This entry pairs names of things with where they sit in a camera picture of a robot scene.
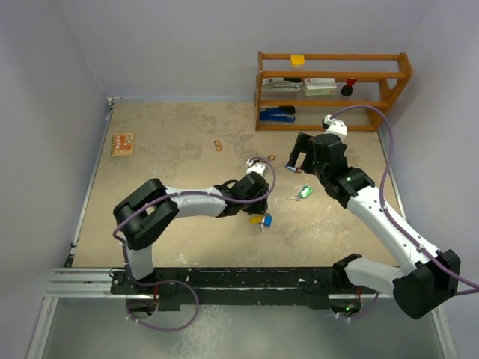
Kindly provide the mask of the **white red box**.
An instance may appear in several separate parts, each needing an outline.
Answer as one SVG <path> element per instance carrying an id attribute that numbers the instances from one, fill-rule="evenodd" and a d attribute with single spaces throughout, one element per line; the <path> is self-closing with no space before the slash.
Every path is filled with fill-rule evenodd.
<path id="1" fill-rule="evenodd" d="M 337 84 L 334 78 L 305 78 L 303 91 L 306 96 L 328 96 L 335 94 Z"/>

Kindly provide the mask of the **yellow block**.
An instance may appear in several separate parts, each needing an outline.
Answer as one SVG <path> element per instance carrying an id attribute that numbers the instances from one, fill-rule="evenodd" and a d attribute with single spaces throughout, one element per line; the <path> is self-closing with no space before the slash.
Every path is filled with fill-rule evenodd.
<path id="1" fill-rule="evenodd" d="M 304 55 L 291 55 L 290 56 L 290 65 L 293 69 L 301 69 L 305 65 L 305 56 Z"/>

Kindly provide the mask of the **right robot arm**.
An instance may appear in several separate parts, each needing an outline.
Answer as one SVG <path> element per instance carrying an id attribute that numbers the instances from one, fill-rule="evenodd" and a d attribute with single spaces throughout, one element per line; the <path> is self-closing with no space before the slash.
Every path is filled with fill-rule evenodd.
<path id="1" fill-rule="evenodd" d="M 420 319 L 457 294 L 460 258 L 452 250 L 440 251 L 394 210 L 386 212 L 374 181 L 362 169 L 349 166 L 346 148 L 333 133 L 299 133 L 288 163 L 296 164 L 304 154 L 300 169 L 316 176 L 328 196 L 359 218 L 397 264 L 387 266 L 351 254 L 335 263 L 334 287 L 340 292 L 370 288 L 392 297 L 409 317 Z"/>

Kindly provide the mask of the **blue black stapler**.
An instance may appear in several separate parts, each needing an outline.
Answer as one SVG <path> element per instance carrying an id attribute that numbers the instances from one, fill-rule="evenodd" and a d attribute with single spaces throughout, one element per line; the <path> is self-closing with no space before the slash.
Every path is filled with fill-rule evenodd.
<path id="1" fill-rule="evenodd" d="M 260 110 L 259 121 L 292 123 L 296 120 L 294 106 L 283 105 Z"/>

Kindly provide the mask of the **aluminium rail frame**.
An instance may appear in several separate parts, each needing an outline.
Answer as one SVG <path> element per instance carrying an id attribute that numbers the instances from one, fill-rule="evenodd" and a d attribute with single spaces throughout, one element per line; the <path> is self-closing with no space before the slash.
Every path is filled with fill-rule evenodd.
<path id="1" fill-rule="evenodd" d="M 69 252 L 65 264 L 60 268 L 51 270 L 48 276 L 45 294 L 42 297 L 42 307 L 37 320 L 37 326 L 28 350 L 28 358 L 42 358 L 44 356 L 49 332 L 52 327 L 55 311 L 58 302 L 62 298 L 110 298 L 109 276 L 105 268 L 73 268 L 71 265 L 76 255 L 80 233 L 82 230 L 88 201 L 91 197 L 91 191 L 94 187 L 94 180 L 97 175 L 102 147 L 97 152 L 89 179 L 87 191 L 82 201 L 82 207 L 79 213 L 76 229 L 73 233 L 73 239 L 69 246 Z"/>

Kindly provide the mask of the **yellow tag key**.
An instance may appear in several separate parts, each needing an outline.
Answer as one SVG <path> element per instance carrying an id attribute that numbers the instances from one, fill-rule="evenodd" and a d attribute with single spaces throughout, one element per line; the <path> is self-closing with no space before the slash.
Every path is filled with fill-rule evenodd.
<path id="1" fill-rule="evenodd" d="M 251 224 L 262 224 L 263 223 L 263 216 L 262 215 L 256 215 L 256 216 L 250 218 L 249 222 Z"/>

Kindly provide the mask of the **blue tag key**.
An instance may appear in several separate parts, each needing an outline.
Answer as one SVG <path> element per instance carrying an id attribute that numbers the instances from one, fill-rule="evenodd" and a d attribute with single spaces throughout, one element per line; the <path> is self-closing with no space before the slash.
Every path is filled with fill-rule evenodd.
<path id="1" fill-rule="evenodd" d="M 272 216 L 270 214 L 265 214 L 261 222 L 259 223 L 261 231 L 265 231 L 271 227 L 272 224 Z"/>
<path id="2" fill-rule="evenodd" d="M 294 167 L 294 166 L 289 166 L 289 165 L 285 165 L 285 167 L 286 167 L 286 169 L 288 169 L 288 170 L 290 170 L 290 171 L 292 171 L 292 172 L 296 173 L 296 169 L 297 169 L 297 167 Z"/>

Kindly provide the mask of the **black base frame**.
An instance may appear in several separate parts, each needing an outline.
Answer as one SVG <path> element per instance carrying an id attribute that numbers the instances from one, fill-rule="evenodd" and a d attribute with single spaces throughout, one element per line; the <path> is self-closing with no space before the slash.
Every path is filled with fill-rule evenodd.
<path id="1" fill-rule="evenodd" d="M 129 302 L 155 296 L 157 310 L 183 305 L 303 306 L 326 309 L 329 300 L 357 299 L 373 290 L 341 278 L 335 267 L 156 267 L 153 281 L 133 281 L 126 270 L 110 273 L 111 293 Z"/>

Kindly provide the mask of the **orange small notebook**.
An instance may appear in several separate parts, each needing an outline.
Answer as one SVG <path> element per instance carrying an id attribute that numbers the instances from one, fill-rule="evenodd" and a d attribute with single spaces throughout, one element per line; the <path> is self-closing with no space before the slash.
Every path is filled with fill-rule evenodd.
<path id="1" fill-rule="evenodd" d="M 131 132 L 118 133 L 111 139 L 111 156 L 131 156 L 134 154 L 135 136 Z"/>

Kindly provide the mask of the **red black stamp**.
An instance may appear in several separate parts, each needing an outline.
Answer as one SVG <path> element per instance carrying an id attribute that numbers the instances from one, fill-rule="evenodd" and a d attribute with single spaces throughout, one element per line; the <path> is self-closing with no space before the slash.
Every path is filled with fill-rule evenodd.
<path id="1" fill-rule="evenodd" d="M 341 95 L 350 97 L 353 94 L 353 87 L 357 82 L 357 78 L 346 78 L 345 84 L 341 88 Z"/>

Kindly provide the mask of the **white grey stapler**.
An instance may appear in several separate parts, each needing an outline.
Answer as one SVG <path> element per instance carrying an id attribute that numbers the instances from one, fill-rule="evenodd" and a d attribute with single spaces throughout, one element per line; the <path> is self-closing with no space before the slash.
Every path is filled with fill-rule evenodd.
<path id="1" fill-rule="evenodd" d="M 301 78 L 273 77 L 262 80 L 262 90 L 269 92 L 297 92 L 302 87 Z"/>

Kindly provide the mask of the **wooden shelf rack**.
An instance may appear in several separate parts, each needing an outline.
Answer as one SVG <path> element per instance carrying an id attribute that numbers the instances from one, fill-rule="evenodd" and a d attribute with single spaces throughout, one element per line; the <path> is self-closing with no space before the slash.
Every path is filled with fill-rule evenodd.
<path id="1" fill-rule="evenodd" d="M 259 52 L 254 95 L 256 130 L 319 130 L 319 125 L 267 120 L 268 108 L 357 105 L 365 118 L 355 131 L 376 131 L 392 110 L 413 68 L 406 53 L 305 54 Z"/>

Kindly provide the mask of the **green tag key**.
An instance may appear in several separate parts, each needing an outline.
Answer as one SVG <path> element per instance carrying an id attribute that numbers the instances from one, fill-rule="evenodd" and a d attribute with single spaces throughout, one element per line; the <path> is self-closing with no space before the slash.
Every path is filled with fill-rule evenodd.
<path id="1" fill-rule="evenodd" d="M 302 187 L 301 190 L 298 192 L 298 194 L 296 194 L 295 196 L 287 197 L 287 200 L 301 201 L 311 196 L 312 193 L 313 193 L 312 187 L 306 185 Z"/>

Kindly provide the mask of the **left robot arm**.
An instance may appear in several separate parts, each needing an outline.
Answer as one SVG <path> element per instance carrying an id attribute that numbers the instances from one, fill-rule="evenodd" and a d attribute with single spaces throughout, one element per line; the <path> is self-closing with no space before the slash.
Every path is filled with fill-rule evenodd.
<path id="1" fill-rule="evenodd" d="M 267 211 L 268 182 L 251 172 L 203 190 L 179 190 L 150 179 L 121 201 L 113 216 L 122 232 L 123 254 L 129 269 L 128 285 L 137 293 L 153 287 L 152 246 L 175 219 L 194 216 L 225 218 L 243 211 L 263 215 Z"/>

